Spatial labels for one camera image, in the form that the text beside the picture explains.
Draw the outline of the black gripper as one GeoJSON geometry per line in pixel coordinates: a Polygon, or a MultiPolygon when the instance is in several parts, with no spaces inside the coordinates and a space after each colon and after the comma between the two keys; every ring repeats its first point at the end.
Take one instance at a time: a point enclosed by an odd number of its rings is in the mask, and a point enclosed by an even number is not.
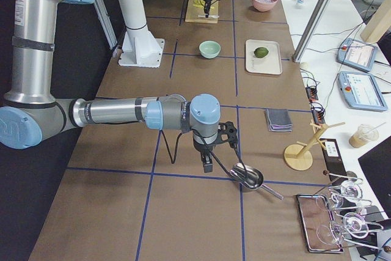
{"type": "Polygon", "coordinates": [[[214,149],[214,144],[199,143],[197,140],[193,140],[194,148],[200,153],[202,160],[204,173],[211,173],[213,171],[213,161],[211,152],[214,149]]]}
{"type": "Polygon", "coordinates": [[[208,18],[210,14],[210,5],[212,0],[203,0],[205,17],[208,18]]]}

